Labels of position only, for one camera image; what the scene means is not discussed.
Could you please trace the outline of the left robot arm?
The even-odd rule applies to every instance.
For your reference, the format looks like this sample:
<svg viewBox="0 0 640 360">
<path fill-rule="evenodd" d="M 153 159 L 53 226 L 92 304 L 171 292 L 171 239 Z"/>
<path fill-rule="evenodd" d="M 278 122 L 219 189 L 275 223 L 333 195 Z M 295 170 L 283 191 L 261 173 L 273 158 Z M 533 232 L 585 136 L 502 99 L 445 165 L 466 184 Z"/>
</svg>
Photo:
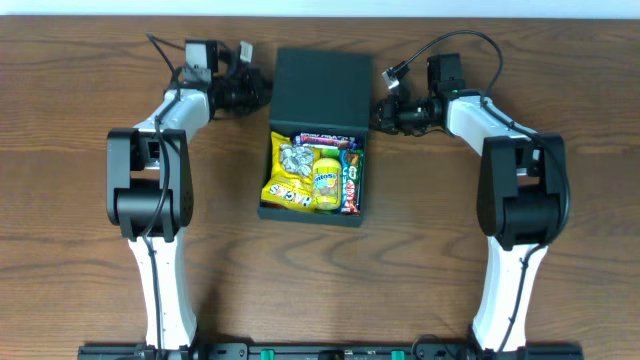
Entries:
<svg viewBox="0 0 640 360">
<path fill-rule="evenodd" d="M 147 312 L 145 357 L 187 352 L 197 333 L 184 260 L 194 209 L 189 142 L 217 111 L 257 111 L 269 102 L 270 89 L 251 65 L 215 74 L 186 64 L 172 73 L 162 103 L 147 119 L 108 133 L 107 216 L 139 269 Z"/>
</svg>

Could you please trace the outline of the Haribo gummy candy bag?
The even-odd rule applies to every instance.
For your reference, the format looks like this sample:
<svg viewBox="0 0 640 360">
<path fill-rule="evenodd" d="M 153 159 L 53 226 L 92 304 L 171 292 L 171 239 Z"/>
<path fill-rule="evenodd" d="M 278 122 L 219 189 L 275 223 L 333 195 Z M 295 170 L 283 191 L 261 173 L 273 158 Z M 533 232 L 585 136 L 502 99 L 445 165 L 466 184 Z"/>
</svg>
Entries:
<svg viewBox="0 0 640 360">
<path fill-rule="evenodd" d="M 340 153 L 341 150 L 339 148 L 323 148 L 321 150 L 321 157 L 338 160 L 340 158 Z"/>
</svg>

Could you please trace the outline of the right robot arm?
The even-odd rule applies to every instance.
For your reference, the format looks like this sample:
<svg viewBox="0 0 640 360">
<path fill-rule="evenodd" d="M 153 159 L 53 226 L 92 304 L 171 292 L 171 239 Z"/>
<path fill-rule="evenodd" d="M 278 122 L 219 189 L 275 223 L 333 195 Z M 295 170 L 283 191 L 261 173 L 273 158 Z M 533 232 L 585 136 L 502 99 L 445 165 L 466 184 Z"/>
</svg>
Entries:
<svg viewBox="0 0 640 360">
<path fill-rule="evenodd" d="M 487 92 L 468 88 L 456 53 L 429 58 L 425 97 L 410 99 L 408 72 L 407 62 L 383 72 L 390 93 L 377 105 L 375 126 L 412 136 L 438 129 L 479 155 L 476 215 L 488 263 L 471 345 L 484 358 L 522 357 L 535 277 L 571 206 L 564 141 L 518 124 Z"/>
</svg>

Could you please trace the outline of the purple Dairy Milk bar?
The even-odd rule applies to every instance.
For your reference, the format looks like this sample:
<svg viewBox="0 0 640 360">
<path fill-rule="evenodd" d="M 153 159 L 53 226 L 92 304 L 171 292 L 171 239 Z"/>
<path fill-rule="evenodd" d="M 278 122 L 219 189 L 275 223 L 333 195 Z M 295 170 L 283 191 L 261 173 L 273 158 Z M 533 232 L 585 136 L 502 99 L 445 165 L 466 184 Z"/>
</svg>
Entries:
<svg viewBox="0 0 640 360">
<path fill-rule="evenodd" d="M 360 148 L 360 143 L 355 137 L 343 135 L 301 132 L 293 137 L 292 142 L 294 145 L 336 147 L 343 150 L 355 150 Z"/>
</svg>

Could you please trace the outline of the dark green lidded box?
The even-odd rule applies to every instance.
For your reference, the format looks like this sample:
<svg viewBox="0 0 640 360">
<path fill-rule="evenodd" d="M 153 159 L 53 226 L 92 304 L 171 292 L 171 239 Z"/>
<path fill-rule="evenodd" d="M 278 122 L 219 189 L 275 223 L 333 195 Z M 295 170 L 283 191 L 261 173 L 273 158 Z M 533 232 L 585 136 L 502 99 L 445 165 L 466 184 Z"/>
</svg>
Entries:
<svg viewBox="0 0 640 360">
<path fill-rule="evenodd" d="M 269 130 L 350 136 L 367 149 L 372 102 L 372 57 L 367 54 L 280 48 Z"/>
</svg>

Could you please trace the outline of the yellow Mentos gum jar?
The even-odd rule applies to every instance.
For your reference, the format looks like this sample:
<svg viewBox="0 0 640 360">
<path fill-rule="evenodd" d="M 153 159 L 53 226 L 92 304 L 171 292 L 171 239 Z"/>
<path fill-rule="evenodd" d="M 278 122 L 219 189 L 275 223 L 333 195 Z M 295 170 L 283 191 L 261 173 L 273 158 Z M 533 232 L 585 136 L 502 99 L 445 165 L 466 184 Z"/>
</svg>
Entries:
<svg viewBox="0 0 640 360">
<path fill-rule="evenodd" d="M 333 158 L 321 158 L 313 165 L 312 196 L 318 210 L 336 210 L 341 201 L 340 162 Z"/>
</svg>

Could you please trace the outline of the yellow Hacks candy bag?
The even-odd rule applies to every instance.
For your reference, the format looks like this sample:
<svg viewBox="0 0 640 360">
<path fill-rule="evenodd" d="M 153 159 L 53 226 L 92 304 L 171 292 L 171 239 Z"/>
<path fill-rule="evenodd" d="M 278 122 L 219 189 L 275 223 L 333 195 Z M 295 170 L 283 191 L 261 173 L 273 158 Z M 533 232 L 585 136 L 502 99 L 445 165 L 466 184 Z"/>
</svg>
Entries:
<svg viewBox="0 0 640 360">
<path fill-rule="evenodd" d="M 295 145 L 289 137 L 271 133 L 271 177 L 261 190 L 263 202 L 298 212 L 313 212 L 313 165 L 320 150 Z"/>
</svg>

